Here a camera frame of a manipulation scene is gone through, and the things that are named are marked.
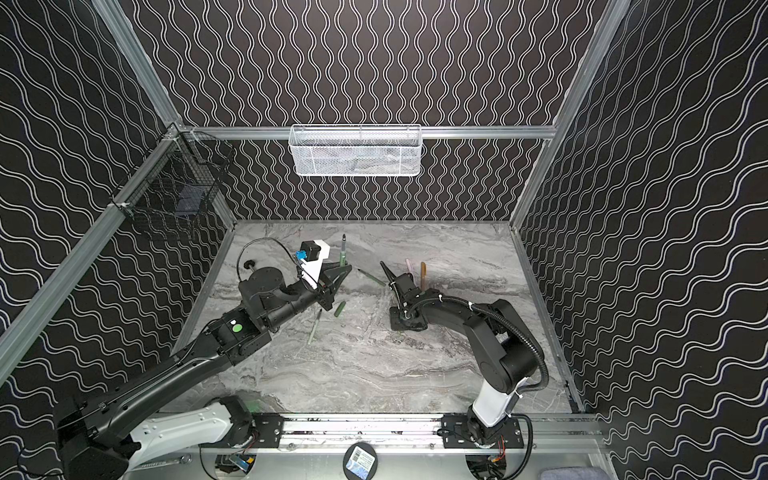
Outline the orange pen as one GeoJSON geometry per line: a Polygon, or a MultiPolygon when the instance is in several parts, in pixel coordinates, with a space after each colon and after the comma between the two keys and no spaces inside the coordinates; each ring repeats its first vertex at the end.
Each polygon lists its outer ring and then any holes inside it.
{"type": "Polygon", "coordinates": [[[427,289],[427,264],[426,262],[420,262],[419,268],[419,286],[422,291],[427,289]]]}

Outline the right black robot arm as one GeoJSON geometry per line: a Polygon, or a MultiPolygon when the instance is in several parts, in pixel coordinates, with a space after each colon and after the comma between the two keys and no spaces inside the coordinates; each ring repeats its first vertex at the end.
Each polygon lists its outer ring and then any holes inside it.
{"type": "Polygon", "coordinates": [[[479,445],[493,443],[518,399],[549,384],[540,343],[506,300],[474,303],[434,288],[422,290],[409,273],[386,270],[385,275],[396,300],[390,309],[393,330],[420,332],[437,325],[468,340],[483,383],[468,409],[462,436],[479,445]]]}

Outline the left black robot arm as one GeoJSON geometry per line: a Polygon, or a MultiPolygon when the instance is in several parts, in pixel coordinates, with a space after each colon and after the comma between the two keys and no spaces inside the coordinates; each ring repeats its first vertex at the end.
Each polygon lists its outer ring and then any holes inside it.
{"type": "Polygon", "coordinates": [[[319,262],[316,288],[286,284],[275,267],[259,268],[238,285],[241,302],[206,324],[190,344],[144,374],[106,393],[73,397],[55,408],[57,450],[67,479],[117,479],[140,449],[133,431],[192,386],[239,364],[286,321],[312,307],[329,311],[351,272],[319,262]]]}

